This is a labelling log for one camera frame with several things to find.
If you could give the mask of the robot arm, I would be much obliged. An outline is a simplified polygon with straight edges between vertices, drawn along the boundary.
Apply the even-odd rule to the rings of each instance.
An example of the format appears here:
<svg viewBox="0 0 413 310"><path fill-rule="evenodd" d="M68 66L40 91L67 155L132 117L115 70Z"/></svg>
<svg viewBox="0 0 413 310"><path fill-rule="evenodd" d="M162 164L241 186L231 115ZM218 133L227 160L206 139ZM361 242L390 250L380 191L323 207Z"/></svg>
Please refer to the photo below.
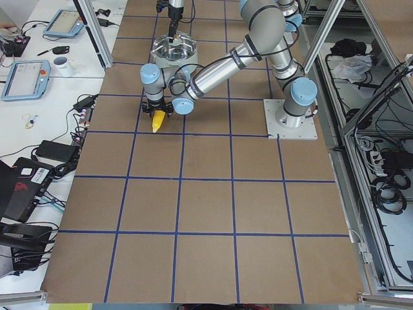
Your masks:
<svg viewBox="0 0 413 310"><path fill-rule="evenodd" d="M184 7L185 0L168 1L168 17L170 18L168 39L170 43L174 42L174 36L176 35L179 22L183 18Z"/></svg>
<svg viewBox="0 0 413 310"><path fill-rule="evenodd" d="M276 121L286 129L300 128L309 118L307 111L316 99L317 87L305 77L284 38L286 32L299 31L302 17L297 10L297 1L240 1L239 13L248 33L227 55L206 66L187 63L161 68L147 63L141 67L146 96L142 111L150 117L157 111L189 114L196 100L252 63L267 58L285 95Z"/></svg>

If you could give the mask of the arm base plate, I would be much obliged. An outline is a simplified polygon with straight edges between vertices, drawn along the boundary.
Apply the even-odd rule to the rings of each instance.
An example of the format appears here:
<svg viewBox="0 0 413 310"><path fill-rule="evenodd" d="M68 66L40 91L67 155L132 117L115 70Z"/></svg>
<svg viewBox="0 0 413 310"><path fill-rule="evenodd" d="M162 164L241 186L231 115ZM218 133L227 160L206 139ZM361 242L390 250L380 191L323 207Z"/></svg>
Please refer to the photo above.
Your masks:
<svg viewBox="0 0 413 310"><path fill-rule="evenodd" d="M291 116L284 111L284 99L264 99L268 139L317 140L311 108L303 116Z"/></svg>

